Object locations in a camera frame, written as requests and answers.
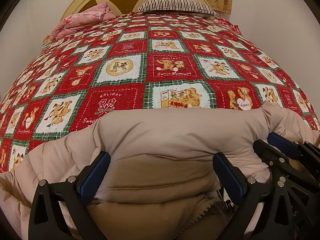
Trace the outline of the beige quilted puffer jacket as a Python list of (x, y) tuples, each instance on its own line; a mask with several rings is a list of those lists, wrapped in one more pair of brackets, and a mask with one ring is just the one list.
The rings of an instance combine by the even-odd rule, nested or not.
[(249, 111), (137, 109), (108, 113), (91, 126), (45, 142), (1, 174), (1, 211), (21, 239), (36, 187), (65, 181), (101, 151), (111, 165), (87, 209), (108, 239), (216, 239), (229, 219), (214, 194), (212, 158), (222, 152), (244, 175), (270, 179), (253, 142), (276, 132), (319, 145), (295, 112), (272, 103)]

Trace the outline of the red teddy bear bedspread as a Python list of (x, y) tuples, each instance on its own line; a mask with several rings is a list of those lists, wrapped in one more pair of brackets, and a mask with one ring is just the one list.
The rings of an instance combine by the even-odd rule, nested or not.
[(319, 120), (302, 89), (236, 25), (128, 13), (68, 35), (24, 69), (1, 102), (1, 171), (45, 141), (141, 108), (227, 108), (265, 101)]

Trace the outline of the pink folded blanket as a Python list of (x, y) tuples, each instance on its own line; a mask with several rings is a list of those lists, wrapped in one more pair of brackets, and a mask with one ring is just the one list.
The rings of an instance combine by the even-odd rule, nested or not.
[(49, 35), (49, 41), (57, 41), (65, 36), (82, 31), (92, 25), (116, 18), (107, 3), (100, 3), (89, 9), (72, 14), (61, 20)]

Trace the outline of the striped pillow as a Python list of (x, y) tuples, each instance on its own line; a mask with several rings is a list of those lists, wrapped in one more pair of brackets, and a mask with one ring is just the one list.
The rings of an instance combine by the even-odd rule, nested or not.
[(186, 12), (219, 17), (208, 5), (195, 0), (147, 0), (138, 8), (139, 12)]

